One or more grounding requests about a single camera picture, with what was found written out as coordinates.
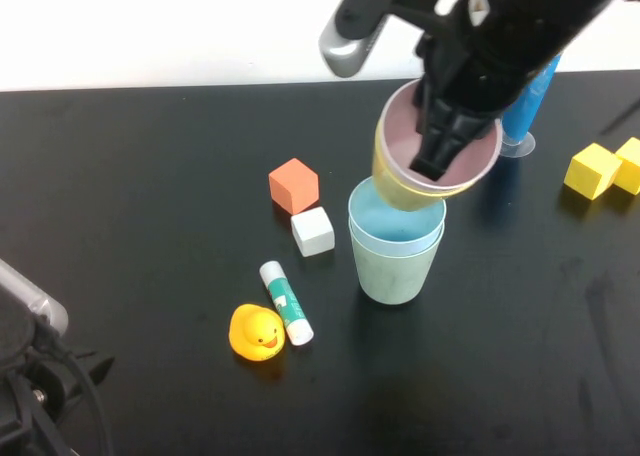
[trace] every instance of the stacked cups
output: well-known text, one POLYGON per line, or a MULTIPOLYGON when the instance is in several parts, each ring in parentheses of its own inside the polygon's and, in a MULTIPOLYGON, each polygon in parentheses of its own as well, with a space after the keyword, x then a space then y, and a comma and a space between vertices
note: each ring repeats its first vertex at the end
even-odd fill
POLYGON ((392 208, 378 195, 373 178, 349 198, 349 230, 360 286, 383 304, 415 298, 444 234, 443 200, 418 211, 392 208))
POLYGON ((502 125, 496 120, 482 139, 469 143, 447 172, 433 181, 409 169, 422 142, 416 132, 418 109, 412 104, 416 81, 387 101, 376 128, 373 179, 382 198, 395 208, 415 211, 461 193, 489 172, 502 147, 502 125))

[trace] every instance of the rubber duck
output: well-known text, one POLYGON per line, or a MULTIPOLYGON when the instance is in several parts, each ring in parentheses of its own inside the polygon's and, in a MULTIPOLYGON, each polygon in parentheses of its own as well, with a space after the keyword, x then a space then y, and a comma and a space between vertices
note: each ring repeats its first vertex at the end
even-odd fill
POLYGON ((243 304, 231 316, 229 342, 233 350, 250 361, 273 358, 284 347, 282 319, 255 304, 243 304))

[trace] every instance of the foam cube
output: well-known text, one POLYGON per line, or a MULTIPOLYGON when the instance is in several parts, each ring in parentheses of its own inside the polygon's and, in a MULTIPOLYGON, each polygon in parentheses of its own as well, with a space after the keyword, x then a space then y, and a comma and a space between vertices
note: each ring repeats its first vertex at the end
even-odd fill
POLYGON ((640 193, 640 140, 631 138, 617 152, 622 165, 613 184, 630 192, 640 193))
POLYGON ((314 208, 291 217, 293 237, 306 258, 324 253, 336 245, 333 226, 323 208, 314 208))
POLYGON ((564 184, 593 201, 613 184, 621 165, 615 154, 592 143, 571 158, 564 184))
POLYGON ((289 214, 298 214, 320 197, 318 175, 294 158, 269 173, 271 199, 289 214))

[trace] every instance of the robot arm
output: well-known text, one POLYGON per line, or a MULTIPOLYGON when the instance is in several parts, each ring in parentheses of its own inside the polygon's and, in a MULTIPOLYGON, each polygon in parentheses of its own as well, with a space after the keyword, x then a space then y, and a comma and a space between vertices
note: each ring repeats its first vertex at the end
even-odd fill
POLYGON ((320 39, 332 71, 349 77, 387 15, 424 30, 416 47, 424 76, 414 96, 422 146, 411 169, 432 180, 611 0, 458 0, 444 16, 436 2, 343 0, 320 39))

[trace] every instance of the mint green cup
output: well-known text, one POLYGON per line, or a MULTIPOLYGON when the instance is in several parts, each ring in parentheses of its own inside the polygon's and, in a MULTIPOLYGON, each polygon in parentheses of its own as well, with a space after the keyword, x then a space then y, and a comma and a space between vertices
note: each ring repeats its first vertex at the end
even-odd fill
POLYGON ((384 256, 367 249, 351 232, 353 257, 362 290, 382 304, 404 304, 415 298, 427 279, 438 246, 444 235, 444 225, 437 239, 426 250, 411 256, 384 256))

